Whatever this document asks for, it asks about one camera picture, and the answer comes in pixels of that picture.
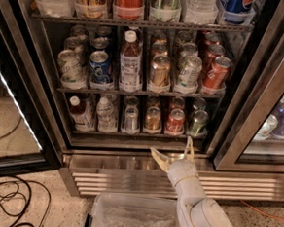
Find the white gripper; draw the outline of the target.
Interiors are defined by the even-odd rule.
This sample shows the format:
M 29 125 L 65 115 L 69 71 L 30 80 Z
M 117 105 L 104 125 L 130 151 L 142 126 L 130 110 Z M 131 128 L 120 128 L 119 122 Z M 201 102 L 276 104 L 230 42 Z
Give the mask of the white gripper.
M 190 136 L 187 137 L 187 145 L 184 150 L 184 158 L 170 165 L 167 155 L 160 153 L 157 149 L 150 149 L 153 159 L 163 171 L 168 171 L 168 178 L 176 190 L 179 201 L 195 206 L 206 198 L 204 189 L 199 181 L 199 175 L 194 163 L 194 144 Z

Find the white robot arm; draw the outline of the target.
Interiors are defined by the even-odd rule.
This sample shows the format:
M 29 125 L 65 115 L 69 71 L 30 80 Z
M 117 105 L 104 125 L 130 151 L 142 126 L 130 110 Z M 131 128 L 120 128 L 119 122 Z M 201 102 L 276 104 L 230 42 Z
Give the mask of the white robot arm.
M 233 227 L 219 204 L 205 194 L 194 158 L 190 137 L 181 158 L 169 158 L 150 149 L 153 159 L 164 170 L 177 194 L 177 217 L 180 227 Z

